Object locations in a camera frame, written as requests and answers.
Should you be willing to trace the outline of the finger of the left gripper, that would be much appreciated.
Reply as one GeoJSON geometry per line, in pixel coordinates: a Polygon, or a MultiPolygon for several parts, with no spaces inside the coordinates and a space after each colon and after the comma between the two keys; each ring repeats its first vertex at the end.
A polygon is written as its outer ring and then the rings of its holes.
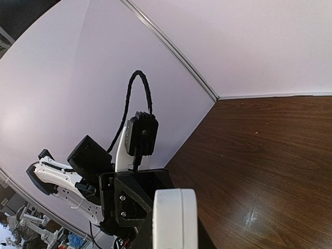
{"type": "Polygon", "coordinates": [[[115,214],[121,226],[140,226],[152,211],[151,181],[141,174],[117,174],[115,187],[115,214]]]}

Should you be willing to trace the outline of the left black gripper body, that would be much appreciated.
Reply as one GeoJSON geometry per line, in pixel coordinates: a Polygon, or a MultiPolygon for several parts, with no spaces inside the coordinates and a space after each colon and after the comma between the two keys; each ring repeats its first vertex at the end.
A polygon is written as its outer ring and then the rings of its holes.
{"type": "Polygon", "coordinates": [[[101,174],[99,176],[99,188],[104,220],[101,222],[99,227],[107,235],[135,235],[137,234],[135,231],[136,228],[139,229],[142,226],[121,226],[118,224],[115,214],[114,180],[117,174],[136,173],[141,174],[143,177],[151,181],[149,185],[152,190],[153,203],[156,190],[171,189],[173,187],[169,172],[165,169],[128,171],[120,173],[112,172],[101,174]]]}

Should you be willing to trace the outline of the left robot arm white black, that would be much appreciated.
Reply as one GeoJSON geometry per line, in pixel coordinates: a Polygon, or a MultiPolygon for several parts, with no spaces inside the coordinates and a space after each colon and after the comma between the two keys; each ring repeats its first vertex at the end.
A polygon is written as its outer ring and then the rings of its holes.
{"type": "Polygon", "coordinates": [[[155,194],[171,189],[165,169],[140,170],[152,150],[147,139],[122,135],[115,161],[96,141],[86,136],[68,158],[54,160],[43,150],[27,169],[33,184],[44,194],[65,200],[107,235],[134,239],[152,228],[155,194]]]}

